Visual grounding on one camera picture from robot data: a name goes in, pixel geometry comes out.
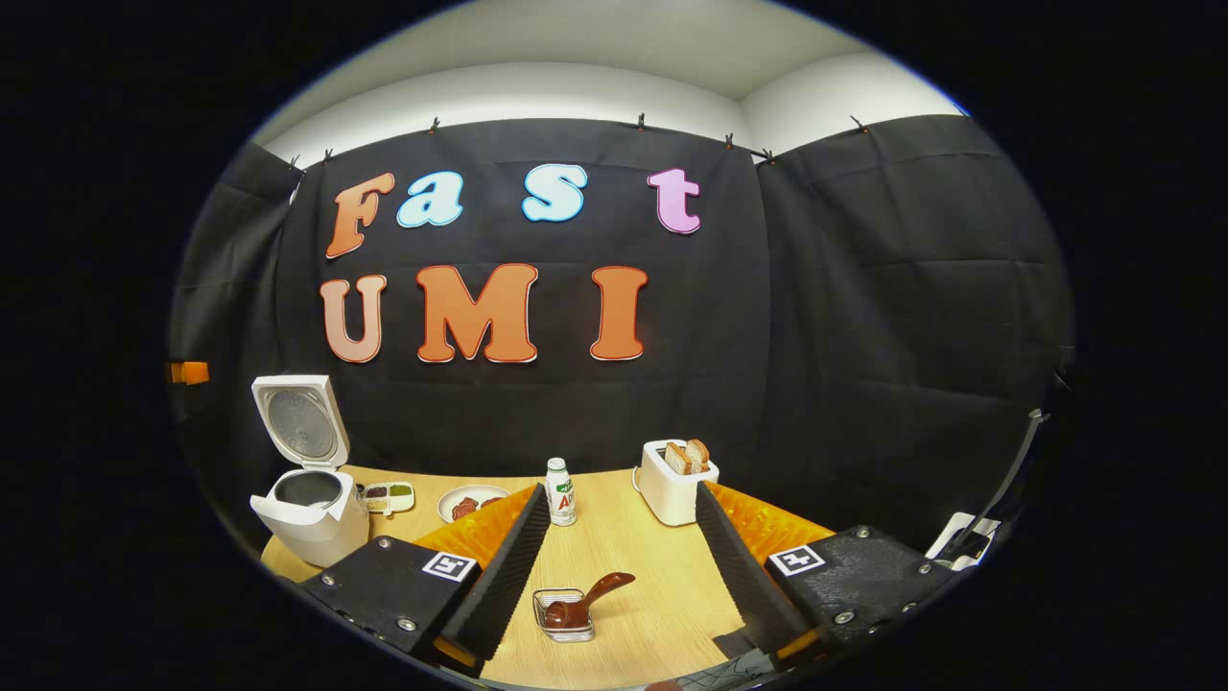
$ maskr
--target wire basket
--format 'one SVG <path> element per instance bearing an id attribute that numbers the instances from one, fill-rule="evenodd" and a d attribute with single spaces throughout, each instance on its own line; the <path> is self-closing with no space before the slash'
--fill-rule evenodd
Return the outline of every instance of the wire basket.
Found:
<path id="1" fill-rule="evenodd" d="M 593 614 L 588 612 L 588 626 L 580 628 L 549 628 L 545 625 L 545 609 L 551 603 L 578 603 L 585 599 L 585 592 L 578 588 L 545 588 L 533 592 L 533 614 L 540 628 L 550 639 L 558 643 L 581 643 L 592 641 L 597 635 L 593 628 Z"/>

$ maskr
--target brown spoon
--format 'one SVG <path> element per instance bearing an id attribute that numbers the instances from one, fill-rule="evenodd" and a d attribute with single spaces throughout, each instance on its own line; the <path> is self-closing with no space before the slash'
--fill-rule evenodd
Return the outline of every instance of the brown spoon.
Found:
<path id="1" fill-rule="evenodd" d="M 598 598 L 610 590 L 621 588 L 635 581 L 630 573 L 610 573 L 600 581 L 578 603 L 550 603 L 542 617 L 546 628 L 582 628 L 588 626 L 588 608 Z"/>

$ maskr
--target table surface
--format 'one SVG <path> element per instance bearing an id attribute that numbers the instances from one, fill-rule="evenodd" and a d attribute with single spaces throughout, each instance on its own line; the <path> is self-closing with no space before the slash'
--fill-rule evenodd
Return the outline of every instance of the table surface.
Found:
<path id="1" fill-rule="evenodd" d="M 362 485 L 409 481 L 414 508 L 372 514 L 371 536 L 413 541 L 445 525 L 436 504 L 445 492 L 494 485 L 510 492 L 539 477 L 447 477 L 357 466 L 340 469 Z M 631 469 L 572 475 L 576 523 L 551 525 L 503 641 L 483 679 L 543 689 L 618 689 L 675 679 L 728 658 L 712 642 L 742 628 L 702 533 L 695 524 L 667 527 L 631 487 Z M 296 582 L 322 569 L 293 556 L 274 536 L 260 561 Z M 540 588 L 587 592 L 600 577 L 621 571 L 635 583 L 593 605 L 596 637 L 555 643 L 533 619 L 532 593 Z"/>

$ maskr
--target letter m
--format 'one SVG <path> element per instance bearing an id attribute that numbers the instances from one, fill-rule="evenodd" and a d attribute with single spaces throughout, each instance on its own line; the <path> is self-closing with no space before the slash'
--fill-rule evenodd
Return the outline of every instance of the letter m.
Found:
<path id="1" fill-rule="evenodd" d="M 490 274 L 478 299 L 456 266 L 426 266 L 418 271 L 418 284 L 426 291 L 425 338 L 418 350 L 424 363 L 447 363 L 456 357 L 448 345 L 452 331 L 460 355 L 467 361 L 478 356 L 478 347 L 491 330 L 490 344 L 483 352 L 494 363 L 530 363 L 537 349 L 529 342 L 529 286 L 538 270 L 529 264 L 502 264 Z"/>

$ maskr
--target toast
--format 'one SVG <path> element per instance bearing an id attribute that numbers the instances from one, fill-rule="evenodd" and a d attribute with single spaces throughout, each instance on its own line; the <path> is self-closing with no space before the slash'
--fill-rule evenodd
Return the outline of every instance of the toast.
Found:
<path id="1" fill-rule="evenodd" d="M 678 475 L 690 475 L 690 459 L 686 457 L 686 452 L 682 450 L 673 442 L 666 444 L 666 465 L 673 469 Z"/>
<path id="2" fill-rule="evenodd" d="M 686 449 L 682 449 L 673 442 L 666 444 L 666 465 L 678 475 L 696 475 L 709 471 L 707 447 L 699 439 L 686 443 Z"/>
<path id="3" fill-rule="evenodd" d="M 690 459 L 691 470 L 690 473 L 707 473 L 707 447 L 704 446 L 699 439 L 691 439 L 686 443 L 686 458 Z"/>

